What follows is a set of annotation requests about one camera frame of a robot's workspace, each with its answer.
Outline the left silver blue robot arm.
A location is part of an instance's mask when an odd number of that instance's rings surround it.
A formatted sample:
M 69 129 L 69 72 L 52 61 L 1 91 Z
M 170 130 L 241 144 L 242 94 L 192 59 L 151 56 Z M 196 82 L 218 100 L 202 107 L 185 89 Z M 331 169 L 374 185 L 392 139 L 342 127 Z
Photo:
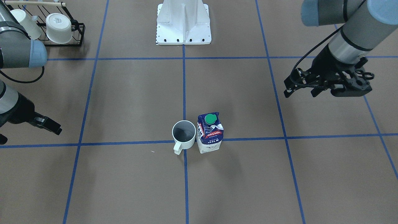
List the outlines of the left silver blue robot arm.
M 335 97 L 362 97 L 372 91 L 374 74 L 366 72 L 366 55 L 397 29 L 396 0 L 304 0 L 305 26 L 342 24 L 308 70 L 294 66 L 284 80 L 284 95 L 311 88 L 316 97 L 330 90 Z

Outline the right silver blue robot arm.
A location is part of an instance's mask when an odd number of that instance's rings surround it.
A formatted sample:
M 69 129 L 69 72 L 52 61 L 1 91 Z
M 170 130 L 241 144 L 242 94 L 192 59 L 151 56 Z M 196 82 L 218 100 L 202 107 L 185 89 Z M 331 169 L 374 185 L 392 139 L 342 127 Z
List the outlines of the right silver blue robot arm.
M 45 45 L 28 36 L 25 28 L 14 18 L 4 1 L 1 1 L 1 69 L 42 68 L 47 62 Z M 61 125 L 35 111 L 34 103 L 23 94 L 1 81 L 1 125 L 29 123 L 56 135 L 62 132 Z

